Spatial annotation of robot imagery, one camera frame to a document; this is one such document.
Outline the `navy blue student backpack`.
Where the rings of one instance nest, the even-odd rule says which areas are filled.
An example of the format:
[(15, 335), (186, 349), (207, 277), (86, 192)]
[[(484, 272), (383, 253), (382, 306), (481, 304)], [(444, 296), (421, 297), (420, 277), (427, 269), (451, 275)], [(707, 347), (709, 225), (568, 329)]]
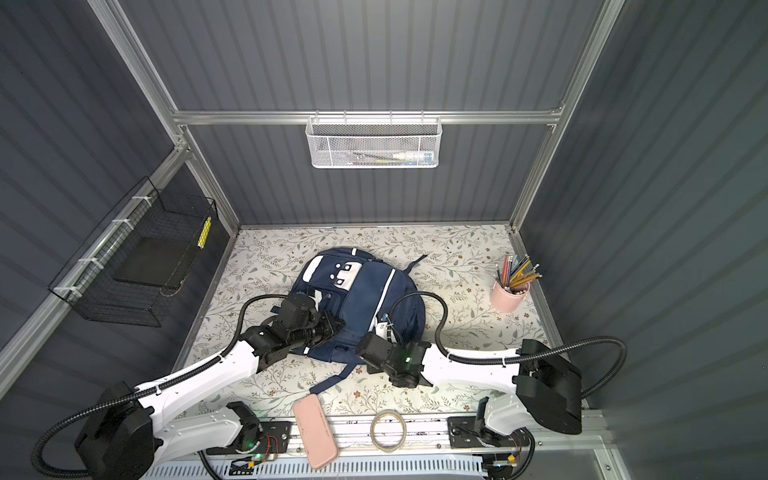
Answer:
[(332, 339), (301, 352), (344, 365), (340, 373), (311, 387), (310, 393), (330, 389), (363, 363), (356, 349), (369, 332), (396, 343), (422, 339), (426, 308), (414, 294), (418, 287), (410, 272), (424, 259), (420, 256), (399, 269), (359, 248), (338, 247), (317, 253), (305, 264), (290, 292), (309, 295), (320, 311), (345, 322)]

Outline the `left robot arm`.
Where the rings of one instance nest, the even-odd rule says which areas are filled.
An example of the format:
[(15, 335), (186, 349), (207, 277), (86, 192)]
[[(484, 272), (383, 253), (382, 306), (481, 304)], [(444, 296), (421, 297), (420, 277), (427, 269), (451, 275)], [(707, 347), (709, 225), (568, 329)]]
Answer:
[(187, 415), (223, 388), (309, 350), (339, 334), (345, 323), (303, 294), (280, 296), (275, 315), (246, 327), (238, 316), (224, 350), (176, 373), (136, 387), (136, 399), (87, 420), (75, 449), (92, 479), (138, 479), (152, 467), (211, 448), (261, 456), (273, 450), (258, 416), (241, 401), (212, 413)]

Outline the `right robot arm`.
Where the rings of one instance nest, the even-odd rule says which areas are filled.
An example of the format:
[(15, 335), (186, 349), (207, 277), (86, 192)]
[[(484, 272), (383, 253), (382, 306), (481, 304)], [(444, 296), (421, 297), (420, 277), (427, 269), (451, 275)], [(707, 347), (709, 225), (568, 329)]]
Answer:
[(478, 405), (480, 430), (509, 435), (538, 424), (566, 435), (582, 432), (581, 371), (539, 341), (525, 340), (509, 359), (495, 352), (491, 365), (481, 365), (478, 352), (442, 353), (434, 343), (395, 344), (374, 333), (363, 337), (356, 354), (395, 387), (467, 384), (496, 392)]

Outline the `roll of clear tape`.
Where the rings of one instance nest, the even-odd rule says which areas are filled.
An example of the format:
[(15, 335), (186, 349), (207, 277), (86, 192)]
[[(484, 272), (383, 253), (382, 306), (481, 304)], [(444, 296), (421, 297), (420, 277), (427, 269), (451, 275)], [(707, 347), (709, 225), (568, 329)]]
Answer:
[(374, 448), (390, 454), (400, 450), (407, 440), (405, 418), (394, 410), (378, 412), (370, 423), (369, 438)]

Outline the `pink pencil cup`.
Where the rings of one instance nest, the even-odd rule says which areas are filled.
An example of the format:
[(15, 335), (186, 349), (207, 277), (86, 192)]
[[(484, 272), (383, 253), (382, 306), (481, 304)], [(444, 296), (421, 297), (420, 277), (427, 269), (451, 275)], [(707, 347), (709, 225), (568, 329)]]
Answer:
[(517, 289), (508, 291), (498, 282), (494, 283), (491, 295), (491, 306), (500, 313), (514, 313), (526, 300), (530, 291), (530, 284), (526, 283)]

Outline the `pink pencil case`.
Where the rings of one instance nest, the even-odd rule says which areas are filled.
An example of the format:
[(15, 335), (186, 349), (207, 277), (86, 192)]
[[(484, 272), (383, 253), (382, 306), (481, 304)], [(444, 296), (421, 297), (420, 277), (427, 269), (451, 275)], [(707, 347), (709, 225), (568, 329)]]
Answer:
[(330, 424), (316, 394), (310, 394), (293, 405), (293, 413), (310, 467), (320, 470), (339, 456)]

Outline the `yellow tag on basket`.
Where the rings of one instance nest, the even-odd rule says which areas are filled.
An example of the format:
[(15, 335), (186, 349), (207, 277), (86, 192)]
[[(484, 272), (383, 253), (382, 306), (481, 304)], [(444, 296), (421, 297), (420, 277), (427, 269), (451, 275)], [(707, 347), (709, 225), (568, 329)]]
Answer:
[(205, 248), (205, 245), (206, 245), (206, 242), (207, 242), (207, 238), (208, 238), (209, 233), (210, 233), (211, 226), (212, 226), (212, 218), (210, 216), (208, 216), (206, 218), (206, 220), (204, 221), (202, 227), (201, 227), (200, 234), (198, 236), (198, 240), (197, 240), (197, 243), (196, 243), (196, 246), (199, 249), (204, 249)]

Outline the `bundle of coloured pencils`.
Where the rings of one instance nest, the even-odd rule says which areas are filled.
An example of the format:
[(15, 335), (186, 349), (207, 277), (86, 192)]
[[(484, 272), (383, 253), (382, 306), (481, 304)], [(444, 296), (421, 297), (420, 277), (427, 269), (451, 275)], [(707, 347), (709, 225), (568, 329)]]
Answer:
[(529, 255), (505, 255), (495, 269), (495, 286), (509, 294), (523, 293), (531, 284), (542, 277), (539, 264), (533, 263)]

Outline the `pens in white basket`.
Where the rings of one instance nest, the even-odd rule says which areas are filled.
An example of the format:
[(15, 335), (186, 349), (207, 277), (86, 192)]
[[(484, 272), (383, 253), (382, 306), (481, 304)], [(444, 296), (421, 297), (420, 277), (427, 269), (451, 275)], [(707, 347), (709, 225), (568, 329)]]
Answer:
[(432, 167), (437, 159), (432, 151), (352, 151), (348, 155), (359, 163)]

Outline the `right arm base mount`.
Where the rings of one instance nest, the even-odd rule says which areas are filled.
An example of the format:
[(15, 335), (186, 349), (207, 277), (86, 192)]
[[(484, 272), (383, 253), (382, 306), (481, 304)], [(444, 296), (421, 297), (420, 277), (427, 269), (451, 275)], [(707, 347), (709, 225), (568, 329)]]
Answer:
[(509, 448), (518, 451), (531, 445), (531, 440), (521, 430), (501, 435), (482, 426), (473, 416), (448, 417), (447, 427), (450, 446), (453, 449)]

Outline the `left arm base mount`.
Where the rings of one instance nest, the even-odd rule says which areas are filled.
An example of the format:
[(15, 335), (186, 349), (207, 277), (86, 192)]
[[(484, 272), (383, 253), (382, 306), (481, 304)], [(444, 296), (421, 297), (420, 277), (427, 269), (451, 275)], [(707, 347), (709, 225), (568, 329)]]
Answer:
[(225, 447), (208, 448), (207, 455), (252, 455), (263, 459), (267, 454), (287, 452), (293, 424), (289, 421), (267, 421), (259, 426), (245, 426), (235, 440)]

